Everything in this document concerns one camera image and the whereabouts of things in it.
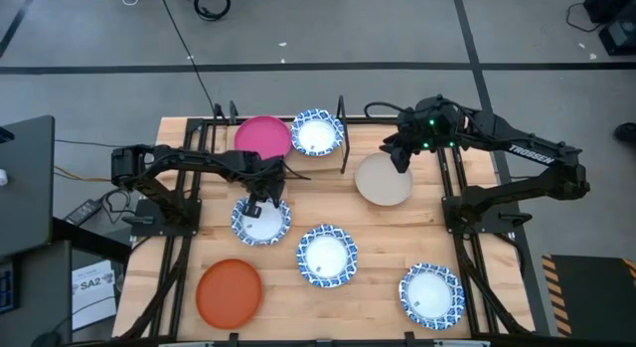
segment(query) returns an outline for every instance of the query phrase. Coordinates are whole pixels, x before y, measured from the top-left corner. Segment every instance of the white plate center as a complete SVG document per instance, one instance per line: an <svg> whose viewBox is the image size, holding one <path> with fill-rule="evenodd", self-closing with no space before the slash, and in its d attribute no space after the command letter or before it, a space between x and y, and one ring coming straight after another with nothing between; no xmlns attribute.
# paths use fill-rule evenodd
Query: white plate center
<svg viewBox="0 0 636 347"><path fill-rule="evenodd" d="M333 237L318 237L307 247L307 267L319 277L332 277L347 264L347 249Z"/></svg>
<svg viewBox="0 0 636 347"><path fill-rule="evenodd" d="M434 273L421 273L408 283L408 302L415 312L426 318L437 318L448 312L450 288Z"/></svg>
<svg viewBox="0 0 636 347"><path fill-rule="evenodd" d="M328 122L314 119L300 126L298 140L300 145L309 151L324 151L336 141L336 131Z"/></svg>
<svg viewBox="0 0 636 347"><path fill-rule="evenodd" d="M242 216L242 229L250 237L256 240L269 240L274 238L282 227L280 211L271 202L256 202L262 209L259 218Z"/></svg>

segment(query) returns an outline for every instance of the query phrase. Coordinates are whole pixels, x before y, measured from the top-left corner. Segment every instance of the paper plate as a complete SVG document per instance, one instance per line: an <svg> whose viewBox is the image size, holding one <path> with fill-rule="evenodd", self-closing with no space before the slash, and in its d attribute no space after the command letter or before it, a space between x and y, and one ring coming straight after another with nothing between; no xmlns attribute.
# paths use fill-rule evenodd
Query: paper plate
<svg viewBox="0 0 636 347"><path fill-rule="evenodd" d="M296 259L300 273L311 284L336 287L356 273L358 247L347 232L323 224L302 237Z"/></svg>
<svg viewBox="0 0 636 347"><path fill-rule="evenodd" d="M287 203L280 201L278 208L274 207L271 199L267 202L256 202L260 207L260 217L246 217L242 209L249 198L237 201L232 210L232 231L247 245L271 245L277 243L287 234L291 227L291 210Z"/></svg>
<svg viewBox="0 0 636 347"><path fill-rule="evenodd" d="M291 149L291 133L276 117L252 117L238 128L235 149L258 152L261 159L284 156Z"/></svg>
<svg viewBox="0 0 636 347"><path fill-rule="evenodd" d="M291 124L291 143L309 156L330 154L342 144L345 128L325 109L308 109L298 113Z"/></svg>
<svg viewBox="0 0 636 347"><path fill-rule="evenodd" d="M371 203L397 205L410 196L413 176L410 169L400 174L384 152L365 157L356 169L356 187Z"/></svg>
<svg viewBox="0 0 636 347"><path fill-rule="evenodd" d="M417 263L399 283L399 301L408 318L434 329L446 329L464 312L464 289L448 267Z"/></svg>
<svg viewBox="0 0 636 347"><path fill-rule="evenodd" d="M262 283L256 269L243 260L221 260L206 270L197 285L197 309L211 326L239 328L258 310Z"/></svg>

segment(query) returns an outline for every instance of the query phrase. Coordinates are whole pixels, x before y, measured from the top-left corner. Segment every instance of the orange plate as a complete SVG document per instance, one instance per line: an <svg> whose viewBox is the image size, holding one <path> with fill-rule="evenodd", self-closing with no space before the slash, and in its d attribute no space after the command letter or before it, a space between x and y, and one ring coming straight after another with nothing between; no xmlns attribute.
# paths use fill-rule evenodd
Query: orange plate
<svg viewBox="0 0 636 347"><path fill-rule="evenodd" d="M238 328L248 322L262 301L256 269L238 260L221 260L208 268L197 286L197 309L209 325Z"/></svg>

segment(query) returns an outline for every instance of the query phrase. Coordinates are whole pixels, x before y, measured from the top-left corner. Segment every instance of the beige plate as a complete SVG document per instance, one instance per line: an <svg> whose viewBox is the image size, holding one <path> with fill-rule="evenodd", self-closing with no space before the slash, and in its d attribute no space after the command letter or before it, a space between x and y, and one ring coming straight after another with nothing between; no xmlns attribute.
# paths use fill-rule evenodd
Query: beige plate
<svg viewBox="0 0 636 347"><path fill-rule="evenodd" d="M413 186L410 169L399 174L387 153L374 153L360 162L356 169L356 186L368 201L392 206L408 198Z"/></svg>

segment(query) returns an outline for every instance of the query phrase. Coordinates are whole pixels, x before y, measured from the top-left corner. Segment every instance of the blue patterned paper plate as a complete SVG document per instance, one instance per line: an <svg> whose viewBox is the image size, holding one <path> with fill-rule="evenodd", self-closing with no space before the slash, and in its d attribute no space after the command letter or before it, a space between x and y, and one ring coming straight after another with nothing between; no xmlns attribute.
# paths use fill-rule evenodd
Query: blue patterned paper plate
<svg viewBox="0 0 636 347"><path fill-rule="evenodd" d="M309 156L330 154L342 144L345 128L325 109L307 109L291 124L291 144Z"/></svg>
<svg viewBox="0 0 636 347"><path fill-rule="evenodd" d="M464 289L448 267L417 263L399 282L398 290L408 318L426 328L451 327L464 312Z"/></svg>
<svg viewBox="0 0 636 347"><path fill-rule="evenodd" d="M296 259L300 273L311 284L336 287L356 273L358 247L349 233L323 224L302 237Z"/></svg>
<svg viewBox="0 0 636 347"><path fill-rule="evenodd" d="M280 201L278 208L274 207L271 199L267 202L257 202L262 210L259 218L246 217L242 214L243 207L249 198L237 201L232 210L232 231L247 245L272 245L287 234L291 227L291 210L287 203Z"/></svg>

